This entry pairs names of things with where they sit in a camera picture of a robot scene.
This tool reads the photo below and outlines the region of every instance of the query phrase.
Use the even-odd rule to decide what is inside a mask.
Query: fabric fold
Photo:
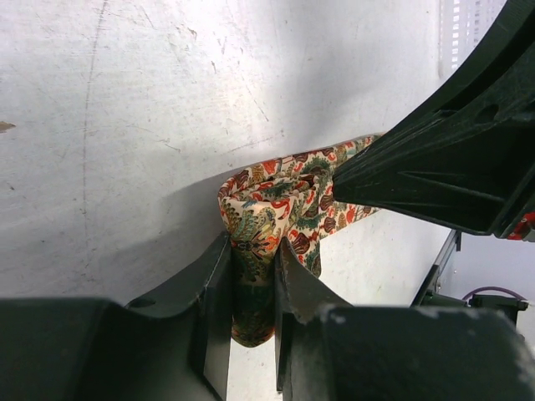
[[[231,236],[232,337],[238,343],[256,347],[273,335],[273,259],[283,237],[319,277],[319,240],[378,210],[335,201],[332,176],[379,137],[263,161],[222,185],[217,199]]]

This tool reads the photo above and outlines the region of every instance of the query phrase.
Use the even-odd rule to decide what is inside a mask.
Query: floral fabric
[[[335,201],[332,181],[336,167],[377,138],[264,161],[223,184],[217,198],[231,235],[232,337],[238,343],[256,347],[273,335],[273,258],[283,237],[319,277],[319,240],[377,211]]]

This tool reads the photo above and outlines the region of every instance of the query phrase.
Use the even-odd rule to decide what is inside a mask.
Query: white surface
[[[19,0],[0,15],[0,296],[118,302],[222,230],[229,170],[392,128],[439,84],[438,0]],[[322,244],[352,302],[407,303],[447,230],[381,212]],[[274,399],[273,343],[229,399]]]

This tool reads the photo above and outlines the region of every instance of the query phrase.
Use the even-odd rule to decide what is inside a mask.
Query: patterned cloth
[[[376,212],[334,201],[334,169],[379,135],[264,161],[228,179],[217,195],[230,235],[233,272],[232,337],[245,347],[274,332],[273,258],[283,237],[316,277],[319,240]]]

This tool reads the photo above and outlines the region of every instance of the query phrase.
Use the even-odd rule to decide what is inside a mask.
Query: screw hole
[[[136,298],[134,301],[131,301],[128,304],[128,307],[141,308],[141,307],[151,307],[156,301],[150,298]]]
[[[500,108],[497,104],[491,104],[490,106],[487,106],[485,109],[480,111],[476,116],[476,124],[486,124],[491,123],[494,121],[494,117],[496,117],[496,114],[498,114],[498,110]]]

